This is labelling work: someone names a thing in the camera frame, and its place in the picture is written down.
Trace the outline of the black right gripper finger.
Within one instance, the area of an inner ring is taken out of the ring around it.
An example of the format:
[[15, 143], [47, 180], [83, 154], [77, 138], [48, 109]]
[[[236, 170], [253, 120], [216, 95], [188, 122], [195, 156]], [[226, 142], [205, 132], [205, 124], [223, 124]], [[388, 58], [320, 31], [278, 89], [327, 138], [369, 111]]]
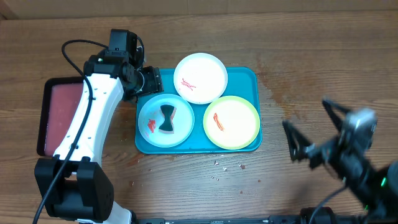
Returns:
[[283, 120], [282, 125], [287, 137], [291, 160], [301, 161], [302, 159], [307, 159], [307, 149], [312, 143], [288, 120]]
[[340, 133], [343, 128], [343, 123], [348, 113], [352, 111], [351, 108], [342, 106], [328, 98], [322, 99], [322, 105], [330, 117], [337, 131]]

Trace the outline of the green and orange sponge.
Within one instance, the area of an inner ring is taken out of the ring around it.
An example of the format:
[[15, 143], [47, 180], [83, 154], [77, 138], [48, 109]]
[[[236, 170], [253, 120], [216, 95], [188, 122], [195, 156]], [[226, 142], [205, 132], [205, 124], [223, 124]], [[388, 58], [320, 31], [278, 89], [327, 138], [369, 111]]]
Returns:
[[164, 122], [159, 126], [159, 131], [165, 134], [174, 133], [173, 118], [175, 116], [176, 107], [172, 105], [162, 105], [160, 107], [160, 112], [164, 117]]

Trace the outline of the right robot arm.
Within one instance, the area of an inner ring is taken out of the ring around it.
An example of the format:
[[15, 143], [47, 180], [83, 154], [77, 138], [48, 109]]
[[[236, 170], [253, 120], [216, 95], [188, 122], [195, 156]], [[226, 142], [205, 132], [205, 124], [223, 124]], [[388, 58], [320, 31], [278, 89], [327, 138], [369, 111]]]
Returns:
[[292, 123], [282, 122], [292, 161], [307, 159], [311, 169], [329, 165], [367, 208], [371, 219], [397, 217], [397, 162], [375, 169], [365, 153], [373, 144], [376, 112], [352, 110], [324, 99], [322, 105], [338, 134], [321, 145], [310, 142]]

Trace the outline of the light blue plate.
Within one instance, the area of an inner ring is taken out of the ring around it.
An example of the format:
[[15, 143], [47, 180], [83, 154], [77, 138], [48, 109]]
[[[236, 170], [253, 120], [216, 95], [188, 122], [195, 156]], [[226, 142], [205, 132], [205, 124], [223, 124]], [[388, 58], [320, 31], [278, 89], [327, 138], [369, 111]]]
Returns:
[[[160, 112], [162, 105], [172, 105], [177, 109], [173, 118], [173, 134], [159, 131], [159, 126], [164, 122]], [[189, 137], [194, 122], [193, 109], [187, 101], [178, 95], [161, 94], [144, 104], [139, 112], [137, 124], [139, 132], [149, 144], [156, 147], [174, 147]]]

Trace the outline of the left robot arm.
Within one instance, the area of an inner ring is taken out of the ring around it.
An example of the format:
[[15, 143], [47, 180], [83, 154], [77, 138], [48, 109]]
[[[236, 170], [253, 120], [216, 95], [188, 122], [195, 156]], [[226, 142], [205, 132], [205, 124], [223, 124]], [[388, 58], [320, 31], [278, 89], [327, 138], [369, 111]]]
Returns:
[[145, 67], [142, 39], [129, 30], [112, 29], [109, 45], [78, 69], [83, 89], [68, 131], [52, 158], [38, 159], [34, 174], [42, 210], [78, 223], [136, 223], [136, 214], [118, 205], [101, 161], [104, 140], [120, 101], [163, 92], [160, 71]]

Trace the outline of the white plate with red streaks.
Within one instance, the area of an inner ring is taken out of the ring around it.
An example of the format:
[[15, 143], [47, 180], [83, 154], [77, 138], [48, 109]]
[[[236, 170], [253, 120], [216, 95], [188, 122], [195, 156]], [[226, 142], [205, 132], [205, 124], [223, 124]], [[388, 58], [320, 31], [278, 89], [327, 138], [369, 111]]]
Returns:
[[226, 67], [217, 57], [195, 53], [183, 58], [174, 71], [174, 86], [186, 101], [204, 105], [218, 99], [228, 84]]

